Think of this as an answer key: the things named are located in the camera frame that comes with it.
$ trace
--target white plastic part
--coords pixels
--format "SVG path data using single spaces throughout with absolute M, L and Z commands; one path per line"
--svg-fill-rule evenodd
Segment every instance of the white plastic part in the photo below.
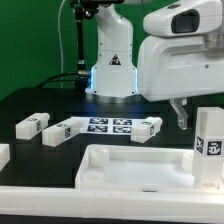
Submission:
M 35 113 L 16 125 L 16 138 L 30 140 L 48 126 L 48 113 Z
M 193 156 L 193 152 L 186 152 L 183 154 L 182 168 L 187 172 L 192 172 Z
M 42 143 L 43 145 L 55 147 L 78 135 L 83 124 L 82 120 L 69 118 L 53 125 L 42 132 Z
M 140 93 L 157 101 L 223 92 L 224 50 L 204 45 L 203 36 L 146 38 L 138 58 Z
M 222 179 L 224 153 L 224 110 L 198 108 L 192 174 L 201 184 Z
M 89 94 L 126 98 L 137 91 L 137 69 L 132 63 L 133 27 L 118 15 L 114 5 L 99 7 L 98 60 L 92 68 Z
M 92 155 L 104 152 L 93 164 Z M 185 153 L 193 150 L 90 145 L 87 147 L 75 186 L 78 189 L 113 191 L 188 191 L 194 177 L 182 168 Z
M 10 160 L 9 145 L 0 144 L 0 171 Z
M 92 167 L 90 151 L 100 147 L 109 149 L 110 163 Z M 194 177 L 181 167 L 186 152 L 90 145 L 76 188 L 0 186 L 0 214 L 223 224 L 223 185 L 218 190 L 208 184 L 193 188 Z M 80 181 L 87 188 L 80 188 Z
M 110 152 L 107 147 L 95 148 L 90 153 L 91 165 L 95 167 L 102 167 L 109 164 Z
M 198 179 L 195 179 L 194 188 L 199 188 L 204 190 L 217 190 L 219 189 L 219 183 L 201 183 Z
M 144 143 L 155 136 L 161 128 L 163 121 L 159 117 L 148 117 L 142 123 L 132 127 L 131 141 Z
M 147 15 L 143 23 L 145 31 L 163 37 L 197 35 L 212 32 L 222 24 L 222 2 L 220 0 L 182 0 L 173 5 L 177 7 L 166 6 Z M 173 33 L 171 29 L 173 18 L 189 10 L 196 10 L 199 13 L 198 29 L 191 33 Z

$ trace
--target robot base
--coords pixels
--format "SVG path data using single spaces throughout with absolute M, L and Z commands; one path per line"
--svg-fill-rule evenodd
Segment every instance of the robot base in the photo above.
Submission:
M 140 94 L 135 94 L 121 98 L 121 97 L 100 96 L 92 93 L 86 93 L 86 98 L 101 103 L 114 103 L 114 104 L 132 103 L 142 100 L 142 96 Z

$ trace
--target green wall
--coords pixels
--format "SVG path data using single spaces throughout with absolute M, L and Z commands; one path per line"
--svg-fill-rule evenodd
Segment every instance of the green wall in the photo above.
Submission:
M 57 16 L 61 1 L 0 1 L 0 99 L 16 89 L 34 87 L 60 73 Z M 172 2 L 175 0 L 154 0 L 145 5 L 145 11 L 149 13 Z M 142 8 L 140 5 L 118 5 L 116 10 L 133 23 L 133 62 L 136 65 L 139 46 L 146 37 Z M 97 59 L 96 21 L 85 21 L 84 31 L 85 56 L 91 67 Z M 68 2 L 62 13 L 62 36 L 65 71 L 75 71 L 76 26 Z

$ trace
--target white container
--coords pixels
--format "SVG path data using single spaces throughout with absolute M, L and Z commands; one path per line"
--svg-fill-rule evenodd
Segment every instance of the white container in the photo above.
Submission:
M 96 149 L 109 150 L 105 166 L 93 166 Z M 223 224 L 224 188 L 195 189 L 193 175 L 182 169 L 188 152 L 90 145 L 75 188 L 0 186 L 0 214 Z
M 16 125 L 16 138 L 30 140 L 48 126 L 48 113 L 35 113 Z

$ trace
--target cable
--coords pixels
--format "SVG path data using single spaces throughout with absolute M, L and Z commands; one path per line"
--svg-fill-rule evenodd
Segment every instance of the cable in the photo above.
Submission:
M 61 35 L 61 14 L 62 14 L 62 10 L 64 8 L 66 1 L 67 0 L 62 1 L 59 8 L 59 12 L 58 12 L 58 36 L 59 36 L 60 55 L 61 55 L 61 73 L 64 73 L 64 50 L 63 50 L 62 35 Z
M 49 81 L 46 81 L 46 82 L 42 82 L 41 85 L 39 84 L 37 86 L 37 88 L 42 88 L 44 85 L 46 85 L 47 83 L 52 83 L 52 82 L 75 82 L 77 80 L 73 80 L 73 79 L 67 79 L 67 80 L 49 80 Z
M 145 17 L 145 7 L 144 7 L 144 0 L 141 0 L 141 5 L 142 5 L 142 12 L 143 12 L 143 16 Z
M 54 75 L 54 76 L 46 79 L 45 81 L 41 82 L 40 84 L 38 84 L 36 87 L 37 88 L 42 88 L 45 85 L 46 82 L 50 82 L 53 79 L 58 79 L 58 78 L 66 77 L 66 76 L 77 76 L 78 77 L 78 74 L 74 73 L 74 72 L 71 72 L 71 73 L 62 73 L 62 74 L 59 74 L 59 75 Z

